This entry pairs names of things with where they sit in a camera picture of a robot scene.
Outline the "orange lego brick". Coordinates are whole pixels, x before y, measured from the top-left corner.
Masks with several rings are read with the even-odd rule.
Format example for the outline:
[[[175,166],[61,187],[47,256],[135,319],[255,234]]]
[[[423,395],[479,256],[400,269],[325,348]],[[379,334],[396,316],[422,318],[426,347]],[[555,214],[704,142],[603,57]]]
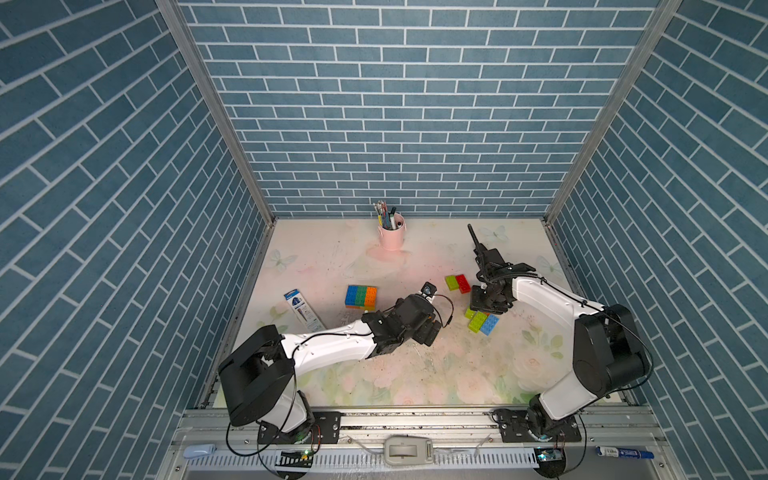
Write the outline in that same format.
[[[366,310],[374,310],[377,300],[377,288],[373,286],[367,286],[365,289],[365,298],[363,301],[363,307]]]

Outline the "dark green lego brick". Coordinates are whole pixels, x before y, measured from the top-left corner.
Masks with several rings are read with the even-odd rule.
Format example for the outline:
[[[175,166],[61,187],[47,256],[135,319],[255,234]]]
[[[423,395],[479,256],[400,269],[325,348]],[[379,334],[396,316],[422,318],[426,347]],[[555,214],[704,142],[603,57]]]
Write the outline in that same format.
[[[368,305],[367,297],[368,297],[368,287],[357,286],[356,292],[355,292],[354,306],[358,308],[365,308]]]

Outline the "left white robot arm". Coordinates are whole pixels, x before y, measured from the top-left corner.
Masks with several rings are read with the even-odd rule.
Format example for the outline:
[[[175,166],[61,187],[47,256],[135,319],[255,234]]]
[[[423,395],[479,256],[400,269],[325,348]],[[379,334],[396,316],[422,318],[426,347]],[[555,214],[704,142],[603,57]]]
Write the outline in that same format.
[[[282,334],[274,325],[259,328],[218,366],[229,425],[266,424],[284,438],[304,434],[314,415],[299,392],[298,378],[337,363],[389,355],[409,341],[432,345],[443,328],[433,306],[437,295],[437,287],[426,282],[388,309],[315,333]]]

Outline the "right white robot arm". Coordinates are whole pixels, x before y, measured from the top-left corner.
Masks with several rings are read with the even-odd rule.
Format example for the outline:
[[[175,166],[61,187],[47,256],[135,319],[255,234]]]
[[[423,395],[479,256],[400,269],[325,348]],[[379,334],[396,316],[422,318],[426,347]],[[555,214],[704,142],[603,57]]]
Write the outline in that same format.
[[[529,401],[526,424],[533,438],[548,441],[559,436],[583,408],[649,379],[652,355],[626,307],[591,303],[550,283],[526,263],[505,261],[497,249],[481,243],[475,244],[474,254],[480,284],[471,288],[472,310],[503,314],[522,302],[572,333],[570,371]]]

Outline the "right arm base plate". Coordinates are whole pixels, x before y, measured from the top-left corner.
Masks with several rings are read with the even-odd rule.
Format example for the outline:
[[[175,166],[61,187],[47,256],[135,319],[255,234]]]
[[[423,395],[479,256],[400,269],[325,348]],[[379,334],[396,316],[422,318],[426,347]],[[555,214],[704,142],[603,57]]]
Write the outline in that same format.
[[[490,414],[504,443],[579,442],[581,431],[574,416],[552,420],[544,413],[496,409]]]

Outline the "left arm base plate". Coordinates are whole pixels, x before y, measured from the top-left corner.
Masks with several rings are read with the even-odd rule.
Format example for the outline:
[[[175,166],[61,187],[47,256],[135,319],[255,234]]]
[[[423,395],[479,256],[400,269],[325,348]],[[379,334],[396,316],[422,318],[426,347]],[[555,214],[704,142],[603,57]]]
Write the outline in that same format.
[[[309,420],[288,432],[279,431],[278,427],[262,423],[259,428],[258,443],[265,445],[289,444],[337,444],[341,428],[342,414],[339,411],[315,411]]]

